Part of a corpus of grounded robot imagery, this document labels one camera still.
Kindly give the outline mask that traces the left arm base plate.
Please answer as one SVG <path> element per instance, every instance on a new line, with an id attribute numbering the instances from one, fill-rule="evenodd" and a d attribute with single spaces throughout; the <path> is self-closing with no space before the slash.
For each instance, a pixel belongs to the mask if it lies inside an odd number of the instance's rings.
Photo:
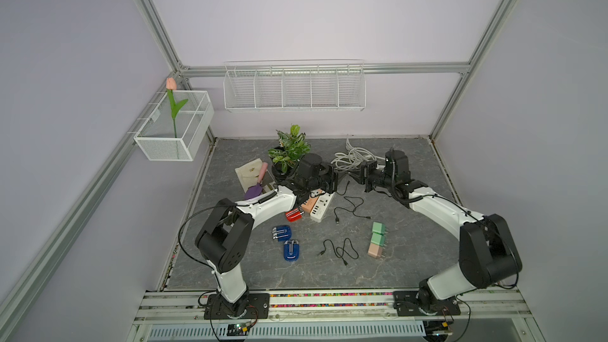
<path id="1" fill-rule="evenodd" d="M 221 294 L 210 294 L 204 311 L 205 320 L 267 319 L 270 310 L 270 294 L 246 292 L 236 303 L 228 302 Z"/>

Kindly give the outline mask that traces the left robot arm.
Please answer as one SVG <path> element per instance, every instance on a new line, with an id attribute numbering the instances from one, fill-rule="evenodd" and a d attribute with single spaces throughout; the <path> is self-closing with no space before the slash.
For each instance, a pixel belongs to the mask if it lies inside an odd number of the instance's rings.
<path id="1" fill-rule="evenodd" d="M 183 249 L 188 258 L 211 270 L 217 292 L 210 298 L 212 304 L 208 308 L 217 306 L 228 318 L 242 318 L 249 310 L 261 310 L 250 299 L 241 267 L 253 230 L 278 214 L 304 204 L 314 191 L 334 193 L 339 184 L 336 169 L 312 153 L 300 158 L 286 174 L 278 174 L 273 169 L 272 176 L 276 188 L 270 192 L 241 201 L 221 199 L 204 209 L 210 215 L 194 241 L 201 259 Z"/>

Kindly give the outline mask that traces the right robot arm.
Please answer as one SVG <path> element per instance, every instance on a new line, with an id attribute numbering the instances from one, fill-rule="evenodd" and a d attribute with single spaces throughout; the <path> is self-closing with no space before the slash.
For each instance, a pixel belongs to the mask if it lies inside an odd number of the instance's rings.
<path id="1" fill-rule="evenodd" d="M 350 176 L 369 193 L 377 188 L 409 210 L 444 229 L 457 242 L 457 260 L 450 267 L 421 280 L 409 303 L 434 315 L 457 302 L 457 296 L 486 289 L 508 278 L 518 279 L 523 262 L 507 220 L 497 214 L 472 211 L 413 178 L 409 158 L 390 149 L 384 167 L 366 161 Z"/>

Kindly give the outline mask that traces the green charger adapter top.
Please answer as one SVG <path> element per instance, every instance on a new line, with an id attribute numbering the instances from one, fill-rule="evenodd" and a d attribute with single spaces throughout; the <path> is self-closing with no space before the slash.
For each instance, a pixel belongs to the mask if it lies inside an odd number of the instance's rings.
<path id="1" fill-rule="evenodd" d="M 372 233 L 384 236 L 386 234 L 386 225 L 384 223 L 373 222 Z"/>

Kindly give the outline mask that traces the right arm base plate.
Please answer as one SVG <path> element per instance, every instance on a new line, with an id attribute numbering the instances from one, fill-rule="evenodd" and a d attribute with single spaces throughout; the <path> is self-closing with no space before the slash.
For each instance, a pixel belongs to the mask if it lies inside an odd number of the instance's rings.
<path id="1" fill-rule="evenodd" d="M 394 291 L 394 309 L 399 317 L 456 316 L 461 314 L 455 297 L 438 300 L 432 293 L 419 291 Z"/>

